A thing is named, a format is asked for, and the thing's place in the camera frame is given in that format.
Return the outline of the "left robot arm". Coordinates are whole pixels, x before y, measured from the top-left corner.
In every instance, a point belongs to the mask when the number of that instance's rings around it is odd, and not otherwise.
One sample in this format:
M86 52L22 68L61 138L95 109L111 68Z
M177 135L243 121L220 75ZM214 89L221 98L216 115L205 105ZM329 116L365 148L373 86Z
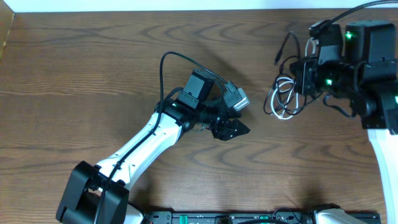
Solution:
M209 100L215 83L210 72L194 70L187 84L158 103L147 124L122 148L94 166L81 161L70 174L55 218L60 223L142 223L144 214L129 203L129 192L166 149L196 124L222 141L250 131L238 119L249 104L244 90L227 82L221 97Z

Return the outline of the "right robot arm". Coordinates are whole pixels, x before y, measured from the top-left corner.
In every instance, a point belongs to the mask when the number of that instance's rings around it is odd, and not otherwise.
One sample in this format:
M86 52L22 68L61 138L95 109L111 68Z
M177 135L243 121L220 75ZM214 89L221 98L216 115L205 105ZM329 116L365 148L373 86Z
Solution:
M388 223L397 223L396 30L388 21L358 21L342 32L331 20L315 23L310 37L317 55L290 65L295 90L349 100L351 117L368 132L382 180Z

